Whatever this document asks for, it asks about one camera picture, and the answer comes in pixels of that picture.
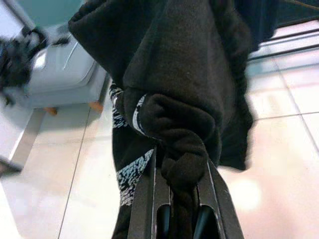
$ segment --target tiled floor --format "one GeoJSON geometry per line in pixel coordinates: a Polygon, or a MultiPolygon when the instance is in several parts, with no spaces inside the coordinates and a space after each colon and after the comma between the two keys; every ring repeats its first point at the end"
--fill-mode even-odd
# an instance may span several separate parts
{"type": "MultiPolygon", "coordinates": [[[[311,22],[277,35],[319,27],[311,22]]],[[[255,53],[318,43],[312,34],[255,53]]],[[[256,113],[250,168],[220,168],[246,239],[319,238],[319,50],[251,62],[247,98],[256,113]]],[[[119,191],[111,104],[46,116],[23,172],[2,177],[0,238],[109,239],[119,191]]]]}

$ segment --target twisted fabric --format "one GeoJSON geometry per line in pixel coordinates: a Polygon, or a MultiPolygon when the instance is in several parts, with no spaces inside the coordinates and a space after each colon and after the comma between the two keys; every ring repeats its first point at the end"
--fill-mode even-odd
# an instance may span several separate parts
{"type": "Polygon", "coordinates": [[[160,144],[173,190],[169,238],[191,239],[193,189],[207,160],[245,169],[247,27],[228,0],[93,0],[69,28],[114,82],[123,196],[113,238],[127,237],[135,185],[160,144]]]}

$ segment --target black metal clamp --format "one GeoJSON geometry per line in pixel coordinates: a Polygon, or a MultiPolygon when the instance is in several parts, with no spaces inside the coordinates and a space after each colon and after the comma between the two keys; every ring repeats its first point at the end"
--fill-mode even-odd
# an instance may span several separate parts
{"type": "MultiPolygon", "coordinates": [[[[171,191],[156,167],[156,150],[137,184],[128,239],[168,238],[171,191]]],[[[197,185],[194,239],[243,239],[226,183],[209,161],[197,185]]]]}

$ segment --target teal wall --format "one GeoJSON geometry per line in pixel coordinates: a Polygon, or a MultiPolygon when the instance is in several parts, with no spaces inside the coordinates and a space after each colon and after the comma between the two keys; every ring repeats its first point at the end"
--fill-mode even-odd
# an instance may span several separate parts
{"type": "Polygon", "coordinates": [[[37,26],[67,22],[83,0],[18,0],[18,3],[37,26]]]}

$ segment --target cloth bundle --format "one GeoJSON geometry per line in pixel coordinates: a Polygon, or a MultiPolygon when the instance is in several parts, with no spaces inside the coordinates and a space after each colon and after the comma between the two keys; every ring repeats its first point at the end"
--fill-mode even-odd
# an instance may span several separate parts
{"type": "Polygon", "coordinates": [[[111,75],[113,155],[128,234],[154,147],[173,190],[169,238],[192,238],[193,189],[207,160],[245,169],[247,27],[228,0],[92,0],[69,29],[111,75]]]}

